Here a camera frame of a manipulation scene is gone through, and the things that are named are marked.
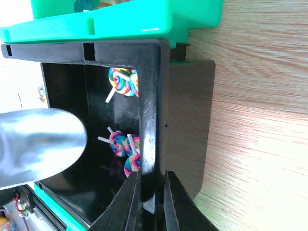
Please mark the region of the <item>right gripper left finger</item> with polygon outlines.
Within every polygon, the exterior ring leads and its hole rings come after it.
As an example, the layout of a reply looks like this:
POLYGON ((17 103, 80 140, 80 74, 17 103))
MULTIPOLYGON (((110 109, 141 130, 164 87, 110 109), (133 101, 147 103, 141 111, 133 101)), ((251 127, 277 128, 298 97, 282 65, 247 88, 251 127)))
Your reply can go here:
POLYGON ((139 231, 141 176, 131 173, 107 209, 91 224, 90 231, 139 231))

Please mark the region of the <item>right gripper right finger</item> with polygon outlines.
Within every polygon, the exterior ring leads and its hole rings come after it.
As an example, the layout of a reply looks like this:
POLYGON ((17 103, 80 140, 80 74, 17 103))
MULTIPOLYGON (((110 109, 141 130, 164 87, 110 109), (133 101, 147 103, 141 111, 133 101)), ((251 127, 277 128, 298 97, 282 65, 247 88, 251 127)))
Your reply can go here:
POLYGON ((164 214, 167 231, 216 231, 217 228, 194 204, 173 171, 166 172, 164 214))

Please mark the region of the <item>green candy bin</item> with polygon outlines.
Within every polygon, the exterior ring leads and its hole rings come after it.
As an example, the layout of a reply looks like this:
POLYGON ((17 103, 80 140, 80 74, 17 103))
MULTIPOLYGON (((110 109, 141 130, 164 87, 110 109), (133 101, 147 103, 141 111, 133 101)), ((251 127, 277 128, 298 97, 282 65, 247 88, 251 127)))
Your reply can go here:
POLYGON ((219 26, 221 0, 33 0, 33 19, 0 29, 4 43, 165 39, 174 48, 190 29, 219 26))
POLYGON ((67 231, 86 231, 73 216, 49 197, 37 184, 34 184, 35 194, 51 209, 51 211, 66 225, 67 231))

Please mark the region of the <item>black candy bin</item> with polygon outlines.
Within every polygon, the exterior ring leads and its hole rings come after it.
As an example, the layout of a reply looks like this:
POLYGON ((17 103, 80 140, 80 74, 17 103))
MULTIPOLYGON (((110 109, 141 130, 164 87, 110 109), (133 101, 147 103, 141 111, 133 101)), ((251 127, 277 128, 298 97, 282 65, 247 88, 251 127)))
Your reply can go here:
MULTIPOLYGON (((190 80, 201 80, 205 90, 202 115, 210 116, 215 63, 184 61, 186 45, 171 49, 166 40, 115 40, 68 42, 61 44, 4 44, 5 58, 40 62, 49 106, 67 110, 85 124, 88 144, 81 159, 54 177, 36 182, 49 197, 83 227, 107 209, 127 179, 125 161, 140 155, 141 218, 140 231, 166 231, 164 185, 166 144, 178 140, 175 123, 188 124, 192 100, 190 80), (138 72, 139 96, 117 92, 105 100, 112 86, 111 67, 138 72), (108 143, 110 132, 126 135, 125 157, 114 154, 108 143)), ((27 186, 20 188, 30 211, 37 209, 58 231, 66 225, 27 186)))

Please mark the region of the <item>silver metal scoop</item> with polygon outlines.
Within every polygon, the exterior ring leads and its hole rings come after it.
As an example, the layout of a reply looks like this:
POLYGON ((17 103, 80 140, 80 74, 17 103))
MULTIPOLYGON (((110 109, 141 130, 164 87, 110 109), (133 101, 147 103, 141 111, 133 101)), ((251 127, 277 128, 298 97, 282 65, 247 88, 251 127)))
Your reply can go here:
POLYGON ((73 165, 87 145, 87 131, 74 114, 56 108, 0 115, 0 188, 54 176, 73 165))

